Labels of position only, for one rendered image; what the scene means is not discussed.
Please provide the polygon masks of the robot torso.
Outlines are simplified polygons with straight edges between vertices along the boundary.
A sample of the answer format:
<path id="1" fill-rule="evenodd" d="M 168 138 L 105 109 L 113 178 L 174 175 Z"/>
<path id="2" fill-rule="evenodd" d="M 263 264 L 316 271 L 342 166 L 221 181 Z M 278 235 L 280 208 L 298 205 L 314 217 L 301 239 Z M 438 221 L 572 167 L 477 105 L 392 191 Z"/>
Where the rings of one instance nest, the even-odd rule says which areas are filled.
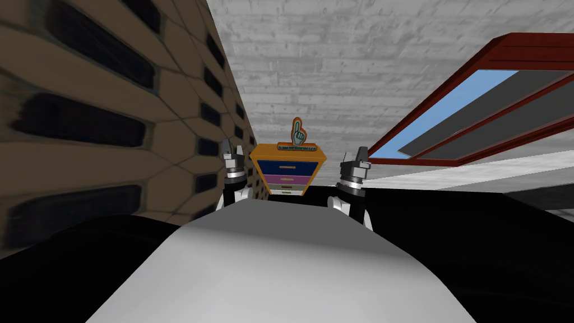
<path id="1" fill-rule="evenodd" d="M 246 199 L 171 234 L 86 323 L 476 323 L 344 213 Z"/>

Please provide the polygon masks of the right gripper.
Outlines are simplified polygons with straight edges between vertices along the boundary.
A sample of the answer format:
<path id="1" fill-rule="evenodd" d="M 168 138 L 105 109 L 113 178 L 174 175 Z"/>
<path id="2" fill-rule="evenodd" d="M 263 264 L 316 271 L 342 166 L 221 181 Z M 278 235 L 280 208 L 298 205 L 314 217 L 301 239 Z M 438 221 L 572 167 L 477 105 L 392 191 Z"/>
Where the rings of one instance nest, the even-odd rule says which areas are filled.
<path id="1" fill-rule="evenodd" d="M 341 179 L 345 181 L 364 180 L 372 163 L 368 162 L 368 148 L 361 146 L 356 160 L 351 160 L 351 152 L 345 152 L 343 162 L 340 163 Z"/>

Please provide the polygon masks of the orange dresser with coloured drawers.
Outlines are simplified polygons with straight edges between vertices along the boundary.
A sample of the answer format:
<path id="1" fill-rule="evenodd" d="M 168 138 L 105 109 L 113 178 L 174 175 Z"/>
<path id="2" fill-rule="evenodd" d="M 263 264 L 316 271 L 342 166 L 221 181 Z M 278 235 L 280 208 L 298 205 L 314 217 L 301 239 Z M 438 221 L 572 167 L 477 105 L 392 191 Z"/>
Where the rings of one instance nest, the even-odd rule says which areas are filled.
<path id="1" fill-rule="evenodd" d="M 249 155 L 271 195 L 303 196 L 327 160 L 317 144 L 307 142 L 303 121 L 292 121 L 290 141 L 260 144 Z"/>

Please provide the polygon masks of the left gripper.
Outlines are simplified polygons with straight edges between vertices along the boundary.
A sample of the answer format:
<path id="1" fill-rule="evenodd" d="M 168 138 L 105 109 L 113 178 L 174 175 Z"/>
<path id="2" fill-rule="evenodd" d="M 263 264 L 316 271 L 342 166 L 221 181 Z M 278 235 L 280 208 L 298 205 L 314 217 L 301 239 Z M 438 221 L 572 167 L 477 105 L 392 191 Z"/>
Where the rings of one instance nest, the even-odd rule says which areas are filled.
<path id="1" fill-rule="evenodd" d="M 237 145 L 236 154 L 233 154 L 233 148 L 229 139 L 223 139 L 221 143 L 221 152 L 223 156 L 223 161 L 225 163 L 226 172 L 228 173 L 244 172 L 245 156 L 242 145 Z"/>

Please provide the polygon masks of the red framed window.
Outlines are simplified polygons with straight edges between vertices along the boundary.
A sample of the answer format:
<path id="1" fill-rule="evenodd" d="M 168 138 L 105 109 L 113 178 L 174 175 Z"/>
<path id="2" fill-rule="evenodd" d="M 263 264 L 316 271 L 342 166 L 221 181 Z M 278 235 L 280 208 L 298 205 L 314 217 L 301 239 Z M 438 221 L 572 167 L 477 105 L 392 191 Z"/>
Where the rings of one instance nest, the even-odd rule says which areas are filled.
<path id="1" fill-rule="evenodd" d="M 574 128 L 574 33 L 494 38 L 369 148 L 373 164 L 458 167 Z"/>

